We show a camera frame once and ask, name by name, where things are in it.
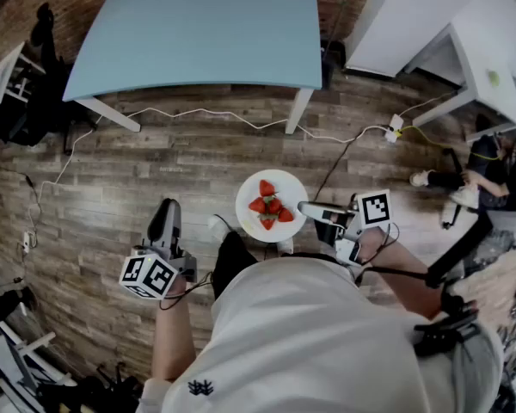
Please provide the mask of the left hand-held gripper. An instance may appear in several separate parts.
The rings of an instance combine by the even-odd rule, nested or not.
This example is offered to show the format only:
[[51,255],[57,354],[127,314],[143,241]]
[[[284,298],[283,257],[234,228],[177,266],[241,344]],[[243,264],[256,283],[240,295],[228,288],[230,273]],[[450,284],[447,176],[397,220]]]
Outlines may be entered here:
[[176,200],[167,198],[160,202],[148,225],[148,235],[162,236],[169,204],[171,237],[157,243],[143,240],[143,244],[132,248],[121,269],[119,284],[141,299],[164,299],[178,276],[188,282],[197,278],[196,258],[179,245],[181,206]]

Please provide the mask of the black hanging coat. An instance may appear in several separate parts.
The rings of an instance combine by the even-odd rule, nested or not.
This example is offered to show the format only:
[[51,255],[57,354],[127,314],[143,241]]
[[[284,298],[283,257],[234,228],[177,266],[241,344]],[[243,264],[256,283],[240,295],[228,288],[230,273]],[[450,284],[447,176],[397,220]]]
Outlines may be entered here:
[[44,75],[37,78],[28,106],[39,114],[62,117],[73,121],[74,108],[64,102],[69,79],[69,68],[62,57],[57,57],[53,38],[54,15],[49,3],[37,9],[37,23],[31,32],[31,44],[40,48],[40,64]]

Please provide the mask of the person's black trousers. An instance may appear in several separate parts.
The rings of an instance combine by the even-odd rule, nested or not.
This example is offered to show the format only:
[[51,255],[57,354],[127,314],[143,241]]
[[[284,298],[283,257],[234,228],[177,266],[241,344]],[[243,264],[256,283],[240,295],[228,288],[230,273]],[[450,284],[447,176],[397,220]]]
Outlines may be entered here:
[[214,298],[218,299],[238,274],[256,263],[258,261],[249,253],[240,235],[228,230],[219,246],[216,265],[212,271]]

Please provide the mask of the light blue table top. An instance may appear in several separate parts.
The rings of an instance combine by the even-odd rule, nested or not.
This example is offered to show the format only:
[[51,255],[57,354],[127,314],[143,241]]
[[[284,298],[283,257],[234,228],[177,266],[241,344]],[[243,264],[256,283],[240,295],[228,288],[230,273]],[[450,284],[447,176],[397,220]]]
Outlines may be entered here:
[[106,0],[64,91],[131,130],[140,126],[101,101],[132,89],[198,84],[294,88],[293,133],[322,86],[316,0]]

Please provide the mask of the white round plate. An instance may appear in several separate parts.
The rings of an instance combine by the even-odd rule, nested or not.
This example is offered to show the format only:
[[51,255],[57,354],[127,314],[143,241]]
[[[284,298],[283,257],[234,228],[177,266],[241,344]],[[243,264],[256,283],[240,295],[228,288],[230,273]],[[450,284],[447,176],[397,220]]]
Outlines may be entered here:
[[[263,226],[259,213],[249,208],[251,201],[260,195],[260,181],[268,181],[274,186],[275,196],[292,214],[293,221],[276,222],[270,230]],[[262,170],[250,176],[239,188],[235,204],[236,216],[250,237],[264,243],[277,243],[300,232],[306,217],[298,210],[298,204],[307,200],[307,191],[296,176],[284,170]]]

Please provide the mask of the white narrow desk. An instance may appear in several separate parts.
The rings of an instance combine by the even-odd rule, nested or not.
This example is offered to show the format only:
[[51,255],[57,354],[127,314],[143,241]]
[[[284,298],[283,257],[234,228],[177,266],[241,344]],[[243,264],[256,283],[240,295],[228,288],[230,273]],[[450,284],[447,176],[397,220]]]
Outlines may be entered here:
[[11,96],[25,103],[28,102],[28,99],[23,96],[28,79],[23,77],[19,84],[10,82],[14,76],[14,70],[22,70],[22,68],[17,65],[19,61],[28,65],[30,71],[35,70],[40,74],[45,74],[45,70],[40,65],[36,64],[23,53],[25,45],[26,42],[23,41],[0,60],[0,104],[5,96]]

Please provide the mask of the white folding rack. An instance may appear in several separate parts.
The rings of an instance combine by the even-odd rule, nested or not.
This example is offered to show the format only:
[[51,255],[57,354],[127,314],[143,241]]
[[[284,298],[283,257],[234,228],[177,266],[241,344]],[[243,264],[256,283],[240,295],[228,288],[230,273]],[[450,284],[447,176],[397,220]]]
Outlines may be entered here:
[[28,343],[5,322],[0,323],[0,389],[18,413],[45,413],[37,399],[41,385],[75,386],[69,373],[63,373],[37,353],[48,348],[56,334],[48,332]]

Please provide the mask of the white power strip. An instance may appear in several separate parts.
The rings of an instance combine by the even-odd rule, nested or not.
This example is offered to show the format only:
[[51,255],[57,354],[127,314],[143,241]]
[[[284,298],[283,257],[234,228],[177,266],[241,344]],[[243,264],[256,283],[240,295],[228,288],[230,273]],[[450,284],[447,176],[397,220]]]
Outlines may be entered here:
[[389,143],[395,143],[402,135],[401,129],[403,127],[403,118],[398,114],[393,114],[390,123],[386,128],[384,137]]

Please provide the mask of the black shoulder harness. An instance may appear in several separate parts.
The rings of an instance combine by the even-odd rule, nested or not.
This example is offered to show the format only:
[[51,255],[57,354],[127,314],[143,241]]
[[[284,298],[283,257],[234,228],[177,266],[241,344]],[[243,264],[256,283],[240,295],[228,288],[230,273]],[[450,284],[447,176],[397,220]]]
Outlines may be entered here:
[[447,353],[480,333],[476,322],[479,311],[475,300],[466,302],[459,295],[443,292],[441,310],[445,317],[440,321],[414,327],[415,332],[421,334],[414,345],[418,357]]

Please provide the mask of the black tripod pile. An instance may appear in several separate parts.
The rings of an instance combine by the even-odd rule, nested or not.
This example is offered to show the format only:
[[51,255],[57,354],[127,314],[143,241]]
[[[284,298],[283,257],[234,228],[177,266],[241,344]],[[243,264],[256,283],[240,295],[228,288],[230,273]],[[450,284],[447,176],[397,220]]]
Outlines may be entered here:
[[45,413],[135,413],[143,393],[143,385],[134,376],[122,379],[124,362],[115,367],[116,378],[109,378],[104,366],[96,371],[101,376],[81,379],[75,386],[42,383],[37,400]]

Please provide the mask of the black office chair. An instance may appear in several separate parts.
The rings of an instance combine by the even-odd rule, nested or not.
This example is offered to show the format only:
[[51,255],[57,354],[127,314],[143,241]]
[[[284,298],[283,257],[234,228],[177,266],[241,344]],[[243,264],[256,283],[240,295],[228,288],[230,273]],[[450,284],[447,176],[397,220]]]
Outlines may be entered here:
[[97,123],[76,102],[30,100],[25,104],[13,98],[0,105],[0,139],[5,144],[33,147],[48,133],[58,133],[64,138],[63,153],[70,156],[74,150],[68,147],[71,129],[83,123],[91,131],[97,128]]

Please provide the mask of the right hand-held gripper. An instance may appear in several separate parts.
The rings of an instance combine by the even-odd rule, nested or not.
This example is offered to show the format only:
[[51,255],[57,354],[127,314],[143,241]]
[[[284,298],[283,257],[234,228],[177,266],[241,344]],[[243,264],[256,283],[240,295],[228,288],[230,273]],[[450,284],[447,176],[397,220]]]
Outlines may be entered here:
[[363,232],[391,225],[390,191],[354,194],[348,206],[300,201],[298,211],[314,220],[319,240],[335,250],[338,262],[358,266]]

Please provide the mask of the person's right forearm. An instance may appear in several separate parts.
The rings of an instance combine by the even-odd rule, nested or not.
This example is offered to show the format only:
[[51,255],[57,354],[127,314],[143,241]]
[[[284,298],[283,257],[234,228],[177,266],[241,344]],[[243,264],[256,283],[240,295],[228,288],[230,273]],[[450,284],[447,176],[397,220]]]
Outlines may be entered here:
[[[421,260],[380,228],[366,229],[359,242],[359,261],[370,268],[414,274],[425,274],[428,271]],[[381,272],[380,276],[406,310],[427,319],[434,319],[441,313],[440,289],[432,289],[424,281],[407,275]]]

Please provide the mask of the black floor stand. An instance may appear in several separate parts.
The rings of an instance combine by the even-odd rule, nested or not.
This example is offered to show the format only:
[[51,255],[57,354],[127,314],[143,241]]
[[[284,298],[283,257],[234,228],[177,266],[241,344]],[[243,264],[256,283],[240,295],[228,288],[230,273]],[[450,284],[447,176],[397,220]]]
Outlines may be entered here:
[[342,68],[346,60],[346,48],[343,41],[337,40],[336,34],[347,0],[338,0],[338,12],[329,36],[321,42],[322,52],[322,89],[329,90],[335,69]]

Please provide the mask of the person's left white shoe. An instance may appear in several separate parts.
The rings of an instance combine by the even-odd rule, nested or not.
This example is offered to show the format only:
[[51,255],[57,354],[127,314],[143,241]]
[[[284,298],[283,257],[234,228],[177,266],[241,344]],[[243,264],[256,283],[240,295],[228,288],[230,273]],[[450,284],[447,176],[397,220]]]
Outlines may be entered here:
[[212,236],[220,243],[222,243],[225,238],[232,232],[232,229],[227,224],[227,222],[217,214],[213,214],[208,219],[207,225]]

